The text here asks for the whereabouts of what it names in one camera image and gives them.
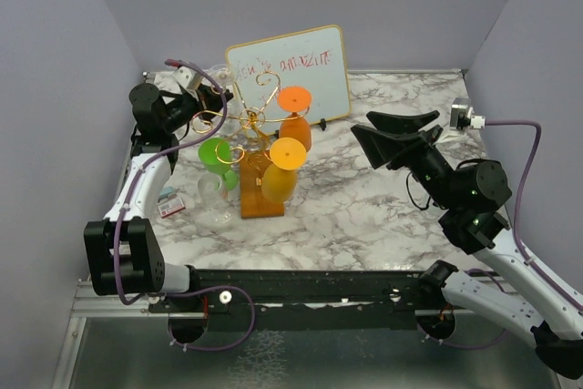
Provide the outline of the green plastic wine glass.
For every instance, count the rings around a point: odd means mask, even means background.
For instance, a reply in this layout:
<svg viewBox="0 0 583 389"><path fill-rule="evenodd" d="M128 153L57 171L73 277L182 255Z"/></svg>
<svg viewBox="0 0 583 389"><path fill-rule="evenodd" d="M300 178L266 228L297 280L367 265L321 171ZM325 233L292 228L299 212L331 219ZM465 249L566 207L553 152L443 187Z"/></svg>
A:
<svg viewBox="0 0 583 389"><path fill-rule="evenodd" d="M233 159L227 141L223 138L209 138L200 144L198 155L208 172L222 178L227 191L232 191L237 187L240 178L231 168Z"/></svg>

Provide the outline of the orange plastic wine glass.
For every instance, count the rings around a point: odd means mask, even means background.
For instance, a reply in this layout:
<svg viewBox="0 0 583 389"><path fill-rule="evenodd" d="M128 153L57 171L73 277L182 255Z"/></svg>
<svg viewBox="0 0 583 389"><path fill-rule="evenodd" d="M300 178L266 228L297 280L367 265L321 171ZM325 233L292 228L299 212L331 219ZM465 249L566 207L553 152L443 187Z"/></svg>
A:
<svg viewBox="0 0 583 389"><path fill-rule="evenodd" d="M281 90L277 97L279 107L289 115L282 121L280 138L294 138L309 151L312 148L310 124L305 119L312 103L312 94L304 87L291 86Z"/></svg>

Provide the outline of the yellow plastic wine glass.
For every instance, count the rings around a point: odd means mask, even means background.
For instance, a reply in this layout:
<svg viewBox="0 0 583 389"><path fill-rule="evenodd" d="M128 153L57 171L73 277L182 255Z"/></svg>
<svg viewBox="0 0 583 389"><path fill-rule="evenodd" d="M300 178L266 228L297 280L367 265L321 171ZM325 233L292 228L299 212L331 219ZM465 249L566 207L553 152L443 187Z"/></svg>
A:
<svg viewBox="0 0 583 389"><path fill-rule="evenodd" d="M307 159L303 144L295 138L279 138L269 149L270 166L265 170L261 192L273 203L288 200L297 184L297 171Z"/></svg>

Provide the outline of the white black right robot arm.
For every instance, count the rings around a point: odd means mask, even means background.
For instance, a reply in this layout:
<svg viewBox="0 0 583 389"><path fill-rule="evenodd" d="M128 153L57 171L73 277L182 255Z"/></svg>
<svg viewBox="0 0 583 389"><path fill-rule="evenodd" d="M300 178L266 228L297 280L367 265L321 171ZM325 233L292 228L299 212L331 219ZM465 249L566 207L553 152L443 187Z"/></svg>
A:
<svg viewBox="0 0 583 389"><path fill-rule="evenodd" d="M516 221L499 209L512 195L500 162L468 160L453 168L437 148L439 113L397 116L371 111L368 125L352 133L374 169L408 169L444 211L439 224L448 241L512 286L512 297L484 286L445 261L435 262L418 286L420 301L461 306L498 324L533 347L539 360L571 380L582 377L582 295L521 240Z"/></svg>

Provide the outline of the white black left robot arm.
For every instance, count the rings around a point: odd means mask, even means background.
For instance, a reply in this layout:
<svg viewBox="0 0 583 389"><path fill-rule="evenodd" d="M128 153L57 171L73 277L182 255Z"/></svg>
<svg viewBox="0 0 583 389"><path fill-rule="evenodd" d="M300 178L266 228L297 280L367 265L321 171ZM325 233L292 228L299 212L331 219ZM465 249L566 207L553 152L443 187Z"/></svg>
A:
<svg viewBox="0 0 583 389"><path fill-rule="evenodd" d="M190 281L190 267L165 262L150 216L178 161L182 146L176 131L203 114L224 121L233 95L205 85L194 93L175 94L143 83L128 98L138 133L128 174L113 207L84 228L93 288L97 295L116 295L126 305L169 292L178 309L191 311L200 303L201 289Z"/></svg>

